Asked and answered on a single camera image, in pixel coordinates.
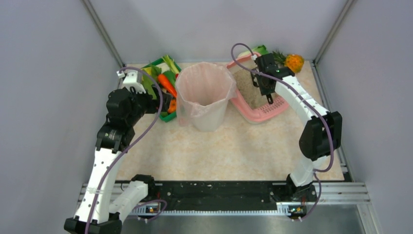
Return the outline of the pink litter box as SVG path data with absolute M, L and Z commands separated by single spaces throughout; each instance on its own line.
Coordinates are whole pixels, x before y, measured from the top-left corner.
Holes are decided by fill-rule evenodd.
M 258 87 L 253 85 L 251 73 L 230 62 L 226 68 L 236 80 L 236 96 L 230 102 L 235 109 L 250 123 L 265 122 L 288 109 L 288 103 L 279 95 L 271 95 L 273 102 L 268 103 L 266 96 L 262 96 Z

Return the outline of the pink lined trash bin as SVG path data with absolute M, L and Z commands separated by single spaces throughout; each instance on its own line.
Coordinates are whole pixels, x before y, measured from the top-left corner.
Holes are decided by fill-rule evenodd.
M 176 81 L 177 118 L 180 126 L 192 125 L 201 132 L 214 132 L 223 123 L 237 84 L 223 65 L 199 62 L 184 68 Z

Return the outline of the black litter scoop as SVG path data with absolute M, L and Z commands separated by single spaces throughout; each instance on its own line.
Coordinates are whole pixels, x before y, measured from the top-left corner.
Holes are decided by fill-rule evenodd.
M 271 94 L 267 94 L 266 95 L 266 99 L 269 105 L 273 104 L 274 100 L 273 100 L 273 93 Z

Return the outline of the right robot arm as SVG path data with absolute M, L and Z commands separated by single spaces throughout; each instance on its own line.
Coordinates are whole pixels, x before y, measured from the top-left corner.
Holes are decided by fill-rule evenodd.
M 329 171 L 334 150 L 341 145 L 342 116 L 320 105 L 300 84 L 288 67 L 279 67 L 272 54 L 251 57 L 257 67 L 251 73 L 254 86 L 268 103 L 271 94 L 282 97 L 300 118 L 304 129 L 299 139 L 301 159 L 287 176 L 283 195 L 297 200 L 306 195 L 317 172 Z

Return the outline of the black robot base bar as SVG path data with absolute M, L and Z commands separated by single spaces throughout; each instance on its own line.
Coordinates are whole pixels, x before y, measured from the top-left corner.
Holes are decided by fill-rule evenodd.
M 163 199 L 166 211 L 274 211 L 282 202 L 316 200 L 314 185 L 294 191 L 282 181 L 156 181 L 144 201 Z

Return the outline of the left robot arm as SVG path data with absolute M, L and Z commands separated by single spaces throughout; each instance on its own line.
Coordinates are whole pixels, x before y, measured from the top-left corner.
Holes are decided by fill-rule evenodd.
M 163 109 L 163 93 L 153 97 L 134 87 L 116 89 L 106 102 L 106 121 L 97 133 L 93 169 L 86 192 L 74 216 L 65 220 L 71 234 L 119 234 L 131 211 L 146 198 L 154 186 L 150 175 L 137 175 L 125 191 L 111 201 L 116 176 L 126 153 L 155 124 L 155 120 L 136 139 L 134 126 L 145 114 L 158 119 Z

